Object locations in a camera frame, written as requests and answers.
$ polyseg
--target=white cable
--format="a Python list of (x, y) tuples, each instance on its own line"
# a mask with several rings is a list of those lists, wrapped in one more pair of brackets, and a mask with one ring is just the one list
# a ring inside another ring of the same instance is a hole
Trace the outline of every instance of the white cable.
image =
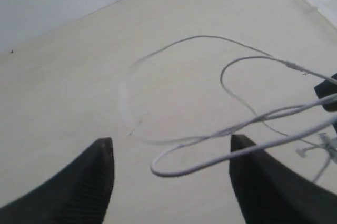
[[(171, 47), (173, 45), (182, 43), (182, 42), (190, 40), (190, 39), (195, 39), (195, 38), (217, 38), (217, 39), (222, 39), (222, 40), (226, 40), (228, 42), (236, 43), (236, 44), (238, 44), (240, 46), (243, 46), (243, 47), (252, 49), (252, 50), (254, 50), (256, 52), (264, 54), (264, 56), (242, 57), (242, 58), (236, 59), (236, 60), (230, 62), (229, 64), (227, 64), (227, 66), (223, 68), (223, 70), (221, 72), (221, 75), (220, 75), (220, 81), (221, 81), (222, 88), (228, 94), (230, 94), (232, 97), (234, 97), (235, 99), (237, 99), (238, 101), (240, 101), (243, 105), (245, 105), (256, 116), (253, 119), (251, 119), (251, 120), (248, 120), (246, 122), (239, 123), (239, 124), (236, 124), (234, 126), (231, 126), (231, 127), (228, 127), (228, 128), (222, 129), (222, 130), (219, 130), (219, 131), (217, 131), (217, 132), (215, 132), (215, 133), (213, 133), (211, 135), (208, 135), (208, 136), (193, 136), (193, 137), (184, 137), (184, 138), (179, 138), (179, 139), (169, 139), (169, 140), (164, 140), (164, 141), (153, 141), (153, 140), (148, 140), (146, 137), (143, 137), (140, 134), (136, 134), (138, 137), (142, 138), (142, 140), (144, 142), (147, 142), (147, 143), (150, 143), (150, 144), (172, 144), (172, 143), (178, 143), (178, 142), (182, 143), (182, 142), (184, 142), (183, 144), (180, 144), (177, 147), (171, 148), (171, 149), (163, 152), (161, 155), (159, 155), (153, 161), (153, 163), (151, 164), (151, 172), (153, 174), (156, 174), (157, 176), (161, 176), (161, 177), (184, 176), (184, 175), (196, 172), (198, 170), (207, 168), (209, 166), (218, 164), (220, 162), (229, 160), (230, 158), (233, 158), (233, 157), (237, 157), (237, 156), (241, 156), (241, 155), (246, 155), (246, 154), (251, 153), (253, 151), (267, 149), (267, 148), (279, 146), (279, 145), (282, 145), (282, 144), (286, 144), (286, 143), (289, 143), (289, 142), (292, 142), (292, 141), (295, 141), (295, 140), (299, 140), (299, 139), (301, 139), (303, 137), (306, 137), (306, 136), (309, 136), (311, 134), (314, 134), (314, 133), (318, 132), (321, 129), (324, 129), (327, 126), (329, 126), (329, 125), (331, 125), (331, 124), (333, 124), (334, 122), (337, 121), (337, 116), (332, 117), (331, 119), (329, 119), (329, 120), (327, 120), (327, 121), (325, 121), (325, 122), (317, 125), (316, 127), (310, 128), (308, 130), (305, 130), (305, 131), (303, 131), (301, 133), (298, 133), (296, 135), (293, 135), (293, 136), (288, 136), (287, 134), (279, 132), (278, 130), (275, 130), (274, 128), (270, 127), (269, 125), (267, 125), (265, 123), (265, 121), (272, 120), (272, 119), (278, 119), (278, 118), (282, 118), (282, 117), (285, 117), (285, 116), (290, 116), (290, 115), (297, 114), (297, 113), (300, 113), (302, 111), (305, 111), (305, 110), (307, 110), (307, 109), (309, 109), (309, 108), (311, 108), (313, 106), (318, 106), (318, 105), (323, 105), (323, 104), (334, 102), (337, 99), (337, 95), (330, 95), (328, 97), (316, 100), (316, 101), (314, 101), (312, 103), (309, 103), (309, 104), (288, 106), (288, 107), (284, 107), (284, 108), (280, 108), (280, 109), (275, 109), (273, 111), (265, 113), (264, 115), (257, 115), (256, 111), (245, 100), (243, 100), (241, 97), (239, 97), (236, 94), (234, 94), (233, 92), (231, 92), (223, 84), (223, 82), (222, 82), (223, 75), (224, 75), (224, 72), (226, 71), (226, 69), (228, 67), (230, 67), (231, 65), (233, 65), (236, 62), (239, 62), (241, 60), (260, 58), (260, 59), (268, 59), (268, 60), (273, 60), (273, 61), (282, 63), (283, 65), (285, 65), (286, 67), (288, 67), (290, 69), (299, 70), (299, 71), (302, 71), (302, 72), (308, 72), (308, 73), (310, 73), (310, 74), (312, 74), (314, 76), (318, 76), (320, 78), (326, 79), (326, 80), (328, 80), (328, 81), (330, 81), (330, 82), (332, 82), (332, 83), (334, 83), (336, 85), (337, 85), (337, 80), (332, 79), (332, 78), (327, 77), (327, 76), (324, 76), (322, 74), (313, 72), (311, 70), (308, 70), (308, 69), (306, 69), (306, 68), (304, 68), (302, 66), (299, 66), (299, 65), (297, 65), (297, 64), (295, 64), (293, 62), (277, 59), (277, 58), (273, 57), (272, 55), (270, 55), (270, 54), (268, 54), (266, 52), (263, 52), (263, 51), (261, 51), (259, 49), (253, 48), (253, 47), (248, 46), (248, 45), (244, 45), (244, 44), (242, 44), (240, 42), (237, 42), (237, 41), (225, 38), (225, 37), (200, 35), (200, 36), (188, 37), (188, 38), (179, 40), (177, 42), (171, 43), (171, 44), (165, 46), (164, 48), (159, 49), (159, 50), (157, 50), (157, 51), (155, 51), (155, 52), (153, 52), (153, 53), (151, 53), (151, 54), (149, 54), (149, 55), (147, 55), (147, 56), (145, 56), (145, 57), (137, 60), (135, 63), (133, 63), (129, 67), (126, 75), (122, 78), (122, 80), (120, 82), (119, 93), (118, 93), (118, 108), (120, 110), (120, 113), (122, 114), (122, 117), (123, 117), (124, 121), (130, 127), (130, 130), (134, 129), (135, 126), (134, 126), (134, 123), (133, 123), (132, 114), (131, 114), (129, 106), (128, 106), (128, 92), (127, 92), (127, 81), (128, 81), (128, 78), (137, 70), (137, 68), (142, 63), (144, 63), (146, 60), (150, 59), (154, 55), (156, 55), (156, 54), (158, 54), (158, 53), (160, 53), (160, 52), (168, 49), (169, 47)], [(182, 170), (182, 171), (177, 171), (177, 172), (160, 172), (160, 171), (156, 171), (154, 169), (155, 164), (161, 158), (165, 157), (166, 155), (168, 155), (169, 153), (171, 153), (171, 152), (173, 152), (175, 150), (178, 150), (178, 149), (181, 149), (181, 148), (185, 148), (185, 147), (188, 147), (190, 145), (195, 145), (195, 144), (198, 144), (198, 143), (200, 143), (202, 141), (205, 141), (205, 140), (208, 140), (208, 139), (211, 139), (211, 138), (223, 137), (223, 136), (227, 136), (227, 135), (233, 134), (236, 131), (238, 131), (238, 130), (240, 130), (240, 129), (242, 129), (242, 128), (244, 128), (244, 127), (246, 127), (246, 126), (248, 126), (248, 125), (250, 125), (252, 123), (258, 123), (258, 122), (264, 123), (271, 130), (273, 130), (273, 131), (275, 131), (275, 132), (277, 132), (277, 133), (279, 133), (279, 134), (281, 134), (283, 136), (286, 136), (286, 137), (282, 138), (282, 139), (279, 139), (279, 140), (276, 140), (276, 141), (273, 141), (273, 142), (266, 143), (266, 144), (253, 146), (253, 147), (250, 147), (250, 148), (247, 148), (247, 149), (243, 149), (243, 150), (240, 150), (240, 151), (235, 151), (235, 152), (233, 152), (233, 153), (231, 153), (229, 155), (225, 155), (225, 156), (222, 156), (222, 157), (214, 158), (214, 159), (212, 159), (212, 160), (210, 160), (208, 162), (205, 162), (203, 164), (199, 164), (197, 166), (191, 167), (191, 168), (189, 168), (187, 170)]]

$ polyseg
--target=black textured rubber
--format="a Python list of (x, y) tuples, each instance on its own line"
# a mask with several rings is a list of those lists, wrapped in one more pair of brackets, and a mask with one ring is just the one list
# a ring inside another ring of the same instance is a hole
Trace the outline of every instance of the black textured rubber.
[[(232, 136), (231, 151), (254, 145), (245, 135)], [(231, 159), (230, 177), (247, 224), (337, 223), (337, 196), (265, 151)]]
[[(332, 76), (333, 79), (337, 79), (337, 73)], [(323, 81), (319, 85), (315, 86), (315, 92), (317, 96), (321, 99), (328, 95), (337, 93), (337, 86), (327, 80)], [(325, 111), (336, 112), (337, 111), (337, 102), (329, 103), (323, 105)]]
[(111, 138), (96, 140), (35, 190), (0, 209), (1, 224), (101, 224), (114, 184)]

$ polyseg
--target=white wire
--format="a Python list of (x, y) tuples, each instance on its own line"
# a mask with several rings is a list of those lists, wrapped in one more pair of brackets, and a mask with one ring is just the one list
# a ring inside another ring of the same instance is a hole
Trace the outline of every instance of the white wire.
[[(286, 67), (290, 68), (290, 69), (294, 69), (294, 70), (299, 70), (301, 72), (307, 72), (307, 73), (310, 73), (314, 76), (317, 76), (317, 77), (320, 77), (320, 78), (323, 78), (325, 80), (328, 80), (334, 84), (337, 85), (337, 80), (333, 79), (333, 78), (330, 78), (328, 76), (325, 76), (325, 75), (322, 75), (322, 74), (319, 74), (319, 73), (316, 73), (316, 72), (313, 72), (311, 70), (308, 70), (302, 66), (299, 66), (293, 62), (290, 62), (290, 61), (286, 61), (286, 60), (281, 60), (281, 59), (277, 59), (275, 57), (273, 57), (272, 55), (266, 53), (266, 52), (263, 52), (259, 49), (256, 49), (256, 48), (253, 48), (251, 46), (248, 46), (248, 45), (244, 45), (240, 42), (237, 42), (237, 41), (234, 41), (234, 40), (231, 40), (231, 39), (228, 39), (228, 38), (225, 38), (225, 37), (221, 37), (221, 36), (207, 36), (207, 35), (200, 35), (200, 36), (192, 36), (192, 37), (188, 37), (188, 38), (185, 38), (185, 39), (182, 39), (182, 40), (178, 40), (176, 42), (173, 42), (167, 46), (165, 46), (164, 48), (162, 49), (159, 49), (139, 60), (137, 60), (135, 63), (133, 63), (126, 75), (122, 78), (121, 82), (120, 82), (120, 86), (119, 86), (119, 92), (118, 92), (118, 108), (120, 110), (120, 113), (122, 114), (122, 117), (124, 119), (124, 121), (126, 122), (126, 124), (130, 127), (130, 130), (131, 129), (134, 129), (134, 123), (133, 123), (133, 117), (132, 117), (132, 114), (130, 112), (130, 109), (129, 109), (129, 106), (128, 106), (128, 92), (127, 92), (127, 81), (128, 81), (128, 78), (137, 70), (137, 68), (142, 64), (144, 63), (146, 60), (150, 59), (151, 57), (153, 57), (154, 55), (168, 49), (169, 47), (173, 46), (173, 45), (176, 45), (178, 43), (181, 43), (181, 42), (184, 42), (184, 41), (187, 41), (187, 40), (190, 40), (190, 39), (195, 39), (195, 38), (217, 38), (217, 39), (222, 39), (222, 40), (226, 40), (228, 42), (232, 42), (232, 43), (236, 43), (240, 46), (243, 46), (243, 47), (246, 47), (246, 48), (249, 48), (249, 49), (252, 49), (256, 52), (259, 52), (259, 53), (262, 53), (264, 54), (264, 56), (252, 56), (252, 57), (242, 57), (242, 58), (238, 58), (232, 62), (230, 62), (229, 64), (227, 64), (223, 70), (221, 71), (221, 74), (220, 74), (220, 82), (221, 82), (221, 86), (222, 88), (230, 95), (232, 96), (233, 98), (237, 99), (239, 102), (241, 102), (245, 107), (247, 107), (254, 115), (255, 117), (251, 120), (248, 120), (248, 121), (245, 121), (243, 123), (239, 123), (239, 124), (236, 124), (236, 125), (233, 125), (231, 127), (227, 127), (225, 129), (222, 129), (222, 130), (219, 130), (211, 135), (208, 135), (208, 136), (192, 136), (192, 137), (184, 137), (184, 138), (178, 138), (178, 139), (168, 139), (168, 140), (164, 140), (164, 141), (155, 141), (155, 140), (148, 140), (146, 137), (143, 137), (142, 135), (140, 135), (139, 133), (136, 134), (138, 137), (142, 138), (142, 140), (146, 143), (149, 143), (149, 144), (173, 144), (173, 143), (182, 143), (174, 148), (170, 148), (168, 149), (167, 151), (163, 152), (162, 154), (160, 154), (157, 158), (155, 158), (155, 160), (152, 162), (151, 164), (151, 172), (157, 176), (160, 176), (160, 177), (179, 177), (179, 176), (184, 176), (184, 175), (187, 175), (187, 174), (191, 174), (193, 172), (196, 172), (198, 170), (201, 170), (201, 169), (205, 169), (209, 166), (212, 166), (212, 165), (216, 165), (220, 162), (223, 162), (223, 161), (226, 161), (226, 160), (229, 160), (233, 157), (238, 157), (238, 156), (241, 156), (241, 155), (246, 155), (248, 153), (251, 153), (251, 152), (254, 152), (254, 151), (257, 151), (257, 150), (262, 150), (262, 149), (267, 149), (267, 148), (271, 148), (271, 147), (275, 147), (275, 146), (279, 146), (279, 145), (283, 145), (283, 144), (286, 144), (286, 143), (289, 143), (289, 142), (292, 142), (292, 141), (295, 141), (295, 140), (299, 140), (301, 138), (304, 138), (306, 136), (309, 136), (311, 134), (314, 134), (316, 132), (318, 132), (319, 130), (321, 129), (324, 129), (326, 127), (328, 127), (329, 125), (333, 124), (334, 122), (337, 121), (337, 116), (334, 116), (332, 118), (330, 118), (329, 120), (315, 126), (315, 127), (312, 127), (308, 130), (305, 130), (303, 132), (300, 132), (296, 135), (293, 135), (293, 136), (289, 136), (285, 133), (282, 133), (272, 127), (270, 127), (269, 125), (267, 125), (265, 123), (265, 121), (267, 120), (273, 120), (273, 119), (278, 119), (278, 118), (282, 118), (282, 117), (285, 117), (285, 116), (290, 116), (290, 115), (294, 115), (294, 114), (297, 114), (297, 113), (300, 113), (302, 111), (305, 111), (305, 110), (308, 110), (314, 106), (318, 106), (318, 105), (323, 105), (323, 104), (327, 104), (327, 103), (331, 103), (331, 102), (334, 102), (337, 100), (337, 94), (335, 95), (330, 95), (330, 96), (327, 96), (327, 97), (324, 97), (322, 99), (319, 99), (319, 100), (316, 100), (314, 102), (311, 102), (309, 104), (304, 104), (304, 105), (294, 105), (294, 106), (288, 106), (288, 107), (284, 107), (284, 108), (279, 108), (279, 109), (275, 109), (273, 111), (270, 111), (268, 113), (265, 113), (263, 115), (257, 115), (256, 111), (244, 100), (242, 99), (241, 97), (237, 96), (236, 94), (234, 94), (233, 92), (231, 92), (227, 87), (225, 87), (225, 85), (223, 84), (223, 76), (224, 76), (224, 73), (225, 71), (233, 64), (239, 62), (239, 61), (242, 61), (242, 60), (245, 60), (245, 59), (268, 59), (268, 60), (273, 60), (273, 61), (276, 61), (276, 62), (279, 62), (279, 63), (282, 63), (283, 65), (285, 65)], [(272, 141), (272, 142), (268, 142), (266, 144), (262, 144), (262, 145), (256, 145), (256, 146), (253, 146), (253, 147), (250, 147), (250, 148), (246, 148), (246, 149), (243, 149), (243, 150), (239, 150), (239, 151), (235, 151), (235, 152), (232, 152), (228, 155), (224, 155), (224, 156), (221, 156), (221, 157), (217, 157), (217, 158), (214, 158), (214, 159), (211, 159), (210, 161), (207, 161), (203, 164), (199, 164), (199, 165), (196, 165), (194, 167), (191, 167), (189, 169), (185, 169), (185, 170), (180, 170), (180, 171), (176, 171), (176, 172), (161, 172), (161, 171), (157, 171), (155, 170), (154, 166), (156, 165), (156, 163), (158, 161), (160, 161), (163, 157), (165, 157), (166, 155), (168, 155), (169, 153), (173, 152), (173, 151), (176, 151), (178, 149), (181, 149), (181, 148), (185, 148), (185, 147), (188, 147), (188, 146), (191, 146), (191, 145), (195, 145), (195, 144), (198, 144), (202, 141), (205, 141), (205, 140), (208, 140), (208, 139), (211, 139), (211, 138), (217, 138), (217, 137), (223, 137), (223, 136), (227, 136), (227, 135), (231, 135), (233, 133), (235, 133), (236, 131), (252, 124), (252, 123), (263, 123), (265, 124), (269, 129), (273, 130), (274, 132), (276, 133), (279, 133), (283, 136), (285, 136), (285, 138), (281, 138), (279, 140), (276, 140), (276, 141)]]

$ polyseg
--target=light wooden surface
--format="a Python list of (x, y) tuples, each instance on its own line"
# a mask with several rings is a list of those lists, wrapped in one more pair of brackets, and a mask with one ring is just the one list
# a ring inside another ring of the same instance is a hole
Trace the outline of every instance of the light wooden surface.
[[(161, 179), (148, 165), (163, 147), (130, 134), (117, 111), (117, 82), (128, 65), (176, 39), (213, 34), (237, 39), (327, 75), (336, 73), (337, 32), (301, 0), (123, 0), (0, 57), (0, 205), (62, 169), (94, 139), (112, 136), (116, 180), (105, 223), (244, 223), (227, 164)], [(230, 60), (256, 55), (209, 39), (179, 45), (144, 65), (131, 82), (132, 107), (152, 139), (209, 133), (250, 118), (221, 91)], [(225, 82), (258, 111), (316, 99), (321, 80), (264, 60), (242, 62)], [(330, 116), (322, 108), (271, 125), (295, 133)], [(334, 135), (330, 128), (326, 130)], [(279, 138), (263, 126), (242, 131), (256, 142)], [(308, 140), (318, 141), (315, 136)], [(179, 169), (223, 154), (229, 138), (182, 151)], [(312, 178), (324, 161), (296, 142), (270, 150)], [(322, 186), (337, 192), (335, 165)]]

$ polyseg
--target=black object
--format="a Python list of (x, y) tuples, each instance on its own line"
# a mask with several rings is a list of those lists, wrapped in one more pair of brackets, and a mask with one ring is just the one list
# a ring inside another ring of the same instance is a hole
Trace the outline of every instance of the black object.
[[(332, 76), (333, 79), (337, 79), (337, 73)], [(315, 86), (315, 92), (317, 96), (321, 99), (328, 95), (337, 93), (337, 85), (325, 80), (319, 85)], [(329, 103), (323, 105), (323, 108), (328, 112), (336, 112), (337, 111), (337, 102)]]
[[(231, 152), (254, 145), (245, 135), (233, 135)], [(231, 159), (229, 173), (247, 224), (337, 223), (337, 196), (265, 151)]]
[(101, 224), (114, 178), (112, 140), (98, 139), (53, 178), (0, 208), (0, 223)]

